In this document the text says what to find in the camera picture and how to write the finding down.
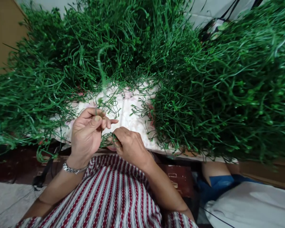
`wall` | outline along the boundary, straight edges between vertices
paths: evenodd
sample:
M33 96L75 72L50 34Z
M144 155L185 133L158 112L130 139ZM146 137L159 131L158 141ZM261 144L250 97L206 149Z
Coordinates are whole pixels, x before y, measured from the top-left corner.
M8 54L16 42L26 36L27 29L18 22L23 20L22 11L13 0L0 0L0 67L4 67Z
M30 0L16 0L18 3L29 4ZM62 13L65 12L64 7L69 8L68 3L72 0L34 0L35 6L40 4L43 9L51 10L58 7ZM211 19L221 17L231 6L234 0L191 0L188 4L186 17L194 23L194 27L205 26ZM230 19L237 19L240 12L251 9L254 0L240 0Z

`floor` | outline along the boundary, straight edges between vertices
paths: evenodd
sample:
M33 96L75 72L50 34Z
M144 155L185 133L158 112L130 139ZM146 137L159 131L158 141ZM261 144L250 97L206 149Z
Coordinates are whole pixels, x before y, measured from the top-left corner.
M41 193L30 185L0 183L0 228L15 225Z

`finger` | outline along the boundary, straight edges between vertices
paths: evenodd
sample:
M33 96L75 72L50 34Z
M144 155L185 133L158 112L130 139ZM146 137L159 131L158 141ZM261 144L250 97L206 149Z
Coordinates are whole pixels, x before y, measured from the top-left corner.
M105 116L105 112L97 108L86 108L78 118L89 119L92 116Z
M119 120L116 120L116 119L111 119L110 121L111 121L111 124L116 124L119 122Z
M113 134L118 138L118 140L123 143L125 140L125 136L126 136L126 131L129 131L128 129L124 128L124 127L120 127L120 128L116 128L113 131Z
M87 126L82 131L87 135L93 133L102 124L100 116L94 116Z
M102 123L101 123L102 130L104 130L104 129L106 129L108 127L108 120L109 120L108 117L103 117L102 118Z
M120 154L123 152L123 146L117 137L108 137L107 140L113 144L113 146L116 148L117 153Z
M104 120L105 120L104 122L106 123L107 129L111 129L111 121L110 121L110 119L108 117L105 117Z

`blue fabric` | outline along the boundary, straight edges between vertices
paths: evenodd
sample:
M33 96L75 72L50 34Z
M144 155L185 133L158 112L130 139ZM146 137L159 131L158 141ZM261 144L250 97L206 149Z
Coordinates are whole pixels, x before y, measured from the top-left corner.
M259 183L239 174L214 176L209 177L209 179L211 182L211 186L203 180L198 180L198 185L200 189L200 199L203 204L207 203L210 200L217 200L222 194L236 187L242 182L246 181Z

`hand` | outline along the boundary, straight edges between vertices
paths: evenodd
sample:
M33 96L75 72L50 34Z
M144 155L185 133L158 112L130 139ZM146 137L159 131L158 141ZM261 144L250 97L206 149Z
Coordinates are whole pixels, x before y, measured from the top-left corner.
M105 112L96 108L86 108L73 124L72 152L67 160L71 168L81 169L88 165L92 155L99 149L101 131L110 129L118 120L110 120Z
M129 131L125 127L115 129L116 139L111 142L116 146L117 154L130 164L144 171L154 161L152 155L143 145L142 137L138 132Z

